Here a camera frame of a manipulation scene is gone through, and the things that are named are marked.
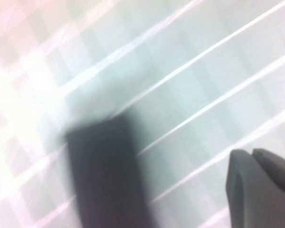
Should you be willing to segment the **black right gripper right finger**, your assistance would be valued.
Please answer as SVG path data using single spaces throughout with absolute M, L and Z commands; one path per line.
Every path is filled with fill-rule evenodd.
M 285 159 L 262 148 L 254 149 L 252 156 L 270 179 L 285 192 Z

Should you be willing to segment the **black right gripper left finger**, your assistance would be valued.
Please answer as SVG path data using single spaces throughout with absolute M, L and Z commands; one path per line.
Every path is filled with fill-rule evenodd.
M 231 151 L 226 193 L 233 228 L 285 228 L 285 192 L 252 153 Z

